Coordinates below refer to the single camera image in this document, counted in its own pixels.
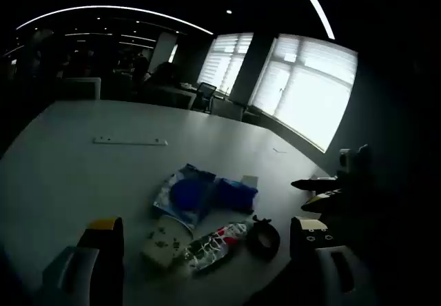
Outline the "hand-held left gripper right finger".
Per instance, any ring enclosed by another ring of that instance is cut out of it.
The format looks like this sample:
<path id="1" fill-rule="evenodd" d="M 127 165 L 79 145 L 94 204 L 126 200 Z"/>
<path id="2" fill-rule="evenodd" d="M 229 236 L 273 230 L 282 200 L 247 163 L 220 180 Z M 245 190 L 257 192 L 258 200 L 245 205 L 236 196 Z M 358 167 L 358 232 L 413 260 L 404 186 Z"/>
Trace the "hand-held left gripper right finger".
<path id="1" fill-rule="evenodd" d="M 365 265 L 324 223 L 293 217 L 290 256 L 299 305 L 365 304 Z"/>

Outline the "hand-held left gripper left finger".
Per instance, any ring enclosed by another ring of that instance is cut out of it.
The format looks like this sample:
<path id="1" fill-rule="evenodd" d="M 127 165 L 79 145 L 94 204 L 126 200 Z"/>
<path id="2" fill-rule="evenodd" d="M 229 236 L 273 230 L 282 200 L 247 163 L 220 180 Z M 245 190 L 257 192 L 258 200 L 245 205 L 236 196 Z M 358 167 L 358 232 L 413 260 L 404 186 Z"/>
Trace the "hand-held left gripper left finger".
<path id="1" fill-rule="evenodd" d="M 75 246 L 44 269 L 42 305 L 122 305 L 124 236 L 120 217 L 89 223 Z"/>

